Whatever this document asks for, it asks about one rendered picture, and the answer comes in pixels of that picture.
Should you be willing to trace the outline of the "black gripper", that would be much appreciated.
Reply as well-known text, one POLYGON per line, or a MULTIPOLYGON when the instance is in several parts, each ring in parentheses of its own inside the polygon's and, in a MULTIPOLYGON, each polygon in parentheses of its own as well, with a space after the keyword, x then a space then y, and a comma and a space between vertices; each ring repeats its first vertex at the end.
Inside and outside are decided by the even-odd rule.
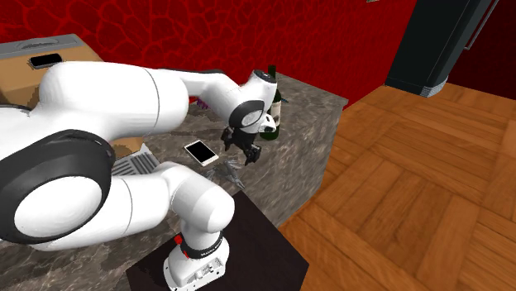
POLYGON ((247 133, 239 128, 226 127, 221 135, 224 150, 228 151, 235 145, 246 155, 245 165, 255 163, 260 158, 261 147, 254 144, 256 133, 247 133))

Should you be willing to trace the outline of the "grey metal tool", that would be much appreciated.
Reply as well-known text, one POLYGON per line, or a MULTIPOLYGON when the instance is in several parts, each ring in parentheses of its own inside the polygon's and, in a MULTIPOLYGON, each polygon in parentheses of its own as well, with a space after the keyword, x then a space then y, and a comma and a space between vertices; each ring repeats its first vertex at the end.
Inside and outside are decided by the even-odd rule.
POLYGON ((224 160, 220 166, 213 166, 211 169, 208 169, 202 172, 202 176, 210 181, 213 180, 213 177, 218 175, 229 182, 235 184, 238 188, 244 189, 245 185, 240 180, 237 171, 243 168, 244 165, 240 164, 238 160, 224 160))

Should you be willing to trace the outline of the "white phone with black screen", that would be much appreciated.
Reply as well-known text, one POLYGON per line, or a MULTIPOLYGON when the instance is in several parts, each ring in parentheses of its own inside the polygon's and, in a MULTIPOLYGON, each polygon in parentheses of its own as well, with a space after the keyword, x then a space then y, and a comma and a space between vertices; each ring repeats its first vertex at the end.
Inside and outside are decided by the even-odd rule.
POLYGON ((201 140, 197 140, 185 145, 184 149, 202 167, 211 164, 213 161, 219 158, 219 156, 201 140))

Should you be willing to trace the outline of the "dark green wine bottle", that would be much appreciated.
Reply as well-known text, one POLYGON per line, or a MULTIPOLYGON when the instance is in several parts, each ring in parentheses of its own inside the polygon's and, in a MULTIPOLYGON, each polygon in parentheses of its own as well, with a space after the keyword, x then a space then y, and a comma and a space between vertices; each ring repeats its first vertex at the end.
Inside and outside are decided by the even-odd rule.
POLYGON ((264 140, 272 141, 275 140, 280 133, 280 110, 281 110, 281 100, 282 96, 277 88, 275 91, 275 97, 271 104, 271 107, 268 113, 273 117, 275 122, 276 130, 274 132, 261 132, 260 137, 264 140))

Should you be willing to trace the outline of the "dark robot stand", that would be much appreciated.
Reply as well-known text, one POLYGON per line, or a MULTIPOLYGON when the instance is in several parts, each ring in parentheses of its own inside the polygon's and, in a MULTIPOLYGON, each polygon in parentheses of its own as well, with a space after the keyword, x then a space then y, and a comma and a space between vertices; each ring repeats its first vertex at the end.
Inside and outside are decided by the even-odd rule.
MULTIPOLYGON (((225 274, 197 291, 300 291, 308 262, 242 191, 224 229, 230 246, 225 274)), ((126 271, 131 291, 170 291, 163 263, 175 247, 170 239, 126 271)))

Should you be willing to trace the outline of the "grey ribbed panel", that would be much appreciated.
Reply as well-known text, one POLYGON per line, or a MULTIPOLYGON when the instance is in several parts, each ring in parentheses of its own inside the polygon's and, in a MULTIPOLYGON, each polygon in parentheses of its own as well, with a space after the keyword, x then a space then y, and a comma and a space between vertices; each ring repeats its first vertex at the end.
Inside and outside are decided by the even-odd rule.
POLYGON ((112 175, 149 174, 160 164, 146 144, 128 156, 115 161, 112 175))

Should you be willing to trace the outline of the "black flat rectangular device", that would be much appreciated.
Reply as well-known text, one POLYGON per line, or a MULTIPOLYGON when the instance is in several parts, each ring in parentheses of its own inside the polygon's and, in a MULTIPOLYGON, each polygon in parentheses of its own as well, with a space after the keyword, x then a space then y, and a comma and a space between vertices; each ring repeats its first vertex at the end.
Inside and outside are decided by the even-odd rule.
POLYGON ((33 69, 44 69, 62 61, 63 59, 60 54, 52 53, 48 55, 33 56, 29 59, 29 64, 33 69))

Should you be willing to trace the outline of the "black refrigerator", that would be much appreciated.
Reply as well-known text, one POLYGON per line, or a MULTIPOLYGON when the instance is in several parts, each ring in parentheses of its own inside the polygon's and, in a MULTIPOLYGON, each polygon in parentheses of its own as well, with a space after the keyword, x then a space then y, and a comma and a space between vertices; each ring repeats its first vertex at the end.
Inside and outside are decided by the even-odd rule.
POLYGON ((499 0, 417 0, 385 85, 429 98, 475 43, 499 0))

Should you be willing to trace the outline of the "brown box with grey top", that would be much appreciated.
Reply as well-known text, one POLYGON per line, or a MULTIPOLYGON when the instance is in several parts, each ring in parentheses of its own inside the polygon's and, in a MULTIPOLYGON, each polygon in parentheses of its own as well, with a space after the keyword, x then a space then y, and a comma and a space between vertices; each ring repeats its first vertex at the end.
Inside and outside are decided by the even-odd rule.
POLYGON ((75 34, 0 43, 0 104, 33 108, 46 68, 35 69, 30 59, 58 54, 64 61, 99 61, 101 57, 75 34))

